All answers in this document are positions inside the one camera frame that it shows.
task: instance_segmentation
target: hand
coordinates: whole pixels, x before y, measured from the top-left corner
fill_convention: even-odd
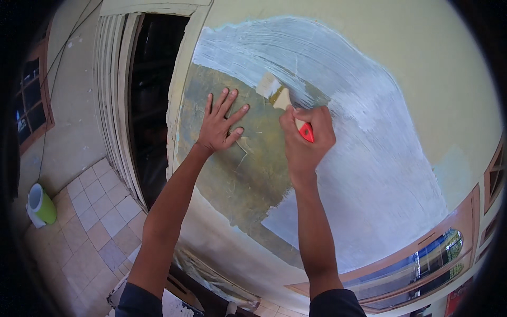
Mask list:
[[[299,134],[295,118],[312,125],[314,143],[306,141]],[[336,142],[328,107],[295,110],[289,105],[279,121],[285,134],[285,156],[294,188],[316,180],[317,165]]]
[[[207,149],[209,155],[215,151],[229,148],[243,134],[243,128],[236,128],[228,136],[231,126],[243,118],[249,109],[249,105],[245,104],[240,110],[226,119],[225,114],[238,95],[236,89],[229,94],[229,97],[227,97],[228,92],[229,89],[224,88],[213,107],[211,107],[213,94],[208,95],[208,101],[204,109],[204,119],[196,145]]]

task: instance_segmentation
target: paintbrush handle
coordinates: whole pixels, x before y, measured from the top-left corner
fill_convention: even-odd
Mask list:
[[[311,124],[308,122],[301,121],[296,119],[296,127],[298,128],[299,134],[308,142],[315,142],[315,138],[313,136],[313,129]]]
[[[292,102],[288,94],[288,89],[284,88],[276,98],[273,108],[279,108],[285,111],[290,104],[292,104]],[[312,143],[315,141],[312,126],[308,122],[296,119],[296,127],[298,128],[299,134],[301,134],[306,141]]]

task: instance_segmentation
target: plastered wall patch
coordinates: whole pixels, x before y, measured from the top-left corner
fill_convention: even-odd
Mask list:
[[[340,273],[402,249],[449,213],[401,89],[335,31],[298,17],[205,27],[192,62],[253,88],[269,71],[293,102],[330,108],[337,143],[317,174]],[[294,191],[268,214],[262,225],[297,248]]]

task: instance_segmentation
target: dark doorway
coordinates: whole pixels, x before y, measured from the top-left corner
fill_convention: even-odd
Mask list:
[[[148,208],[166,183],[167,94],[188,21],[188,17],[146,14],[137,37],[130,82],[130,137]]]

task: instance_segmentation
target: black sleeve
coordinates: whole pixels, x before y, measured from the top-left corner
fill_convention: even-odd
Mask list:
[[[325,291],[310,302],[310,317],[326,316],[366,317],[354,292],[346,289]]]
[[[131,283],[125,284],[116,317],[162,317],[162,301],[157,296]]]

